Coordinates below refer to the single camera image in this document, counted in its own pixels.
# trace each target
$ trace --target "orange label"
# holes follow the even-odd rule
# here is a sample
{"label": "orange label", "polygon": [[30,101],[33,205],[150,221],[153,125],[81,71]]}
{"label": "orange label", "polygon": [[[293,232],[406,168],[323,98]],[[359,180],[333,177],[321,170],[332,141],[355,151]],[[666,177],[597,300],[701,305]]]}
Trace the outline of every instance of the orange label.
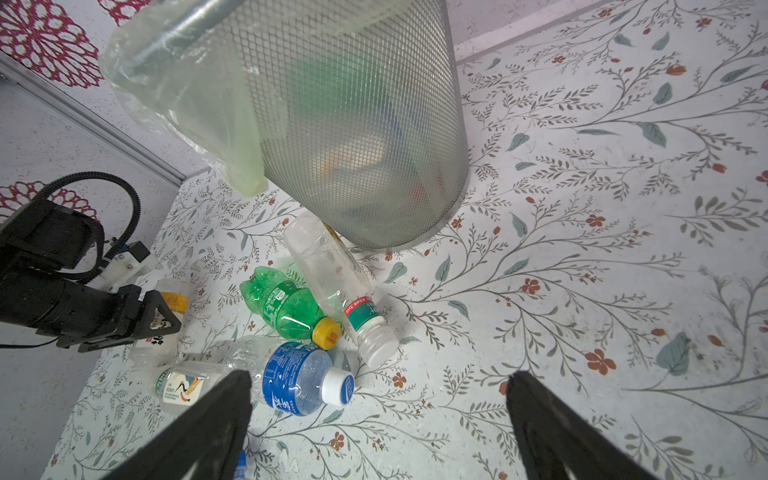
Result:
{"label": "orange label", "polygon": [[168,304],[171,312],[181,313],[181,315],[187,312],[187,307],[190,305],[188,296],[173,292],[160,292],[160,295],[163,296],[163,300]]}

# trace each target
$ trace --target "clear plastic bottle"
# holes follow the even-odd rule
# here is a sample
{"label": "clear plastic bottle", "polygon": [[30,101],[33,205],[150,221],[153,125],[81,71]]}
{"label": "clear plastic bottle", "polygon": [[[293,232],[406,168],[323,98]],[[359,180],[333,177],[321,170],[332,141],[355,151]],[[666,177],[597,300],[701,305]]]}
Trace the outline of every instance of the clear plastic bottle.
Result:
{"label": "clear plastic bottle", "polygon": [[296,285],[279,270],[258,266],[240,284],[240,293],[248,309],[261,315],[284,339],[312,339],[330,350],[341,337],[341,327],[323,313],[310,289]]}
{"label": "clear plastic bottle", "polygon": [[171,415],[184,413],[226,376],[224,365],[193,360],[172,366],[142,366],[133,371],[160,399],[163,411]]}
{"label": "clear plastic bottle", "polygon": [[[160,292],[170,311],[174,313],[183,326],[184,314],[194,296],[192,284],[174,278],[163,278],[157,281],[154,289]],[[159,314],[156,315],[156,327],[159,328],[162,322]],[[128,352],[128,358],[133,360],[134,365],[139,369],[145,366],[155,367],[174,363],[177,358],[179,335],[180,333],[172,333],[138,340],[134,342],[131,351]]]}
{"label": "clear plastic bottle", "polygon": [[346,406],[355,379],[333,367],[328,352],[317,345],[284,343],[268,336],[237,340],[224,360],[225,373],[250,372],[250,399],[294,415],[310,415],[324,403]]}
{"label": "clear plastic bottle", "polygon": [[305,212],[286,227],[283,241],[323,311],[345,326],[362,359],[379,368],[399,341],[371,300],[368,277],[336,232]]}

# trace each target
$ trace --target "table surface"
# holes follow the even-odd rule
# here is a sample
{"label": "table surface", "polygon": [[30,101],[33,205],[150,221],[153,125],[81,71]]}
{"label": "table surface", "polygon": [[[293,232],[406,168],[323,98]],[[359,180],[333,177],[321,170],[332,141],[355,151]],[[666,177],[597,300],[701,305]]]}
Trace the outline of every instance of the table surface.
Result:
{"label": "table surface", "polygon": [[[356,254],[398,354],[369,369],[341,345],[344,410],[257,406],[252,476],[523,478],[502,394],[527,369],[660,478],[768,477],[768,34],[751,1],[697,7],[605,5],[459,66],[464,204],[417,248]],[[181,356],[269,332],[237,285],[301,210],[184,183],[143,279],[196,287]],[[43,478],[97,478],[173,420],[127,351],[102,354]]]}

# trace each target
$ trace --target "orange flower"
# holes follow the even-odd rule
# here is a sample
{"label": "orange flower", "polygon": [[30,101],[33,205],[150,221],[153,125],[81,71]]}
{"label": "orange flower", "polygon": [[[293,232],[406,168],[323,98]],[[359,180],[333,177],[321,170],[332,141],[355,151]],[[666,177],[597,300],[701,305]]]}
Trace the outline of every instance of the orange flower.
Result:
{"label": "orange flower", "polygon": [[667,74],[669,75],[678,76],[678,75],[684,74],[687,71],[688,69],[685,68],[683,65],[670,65],[669,67],[667,67]]}
{"label": "orange flower", "polygon": [[704,30],[708,25],[712,25],[712,18],[699,18],[696,20],[696,26],[699,28],[699,31]]}
{"label": "orange flower", "polygon": [[538,280],[525,279],[525,285],[523,285],[523,293],[529,293],[535,295],[536,292],[541,290],[541,285],[538,284]]}
{"label": "orange flower", "polygon": [[616,362],[605,358],[605,354],[600,349],[595,349],[594,353],[589,352],[584,357],[587,358],[587,366],[590,369],[599,371],[602,375],[607,375],[608,369],[616,369]]}
{"label": "orange flower", "polygon": [[598,217],[597,215],[594,215],[594,214],[590,215],[589,218],[587,219],[587,224],[592,228],[602,227],[603,222],[605,222],[605,217]]}
{"label": "orange flower", "polygon": [[336,432],[336,436],[331,440],[331,448],[337,452],[344,446],[344,435]]}
{"label": "orange flower", "polygon": [[397,388],[401,389],[402,386],[406,384],[406,378],[400,375],[400,372],[397,372],[397,375],[392,377],[392,383],[394,383]]}

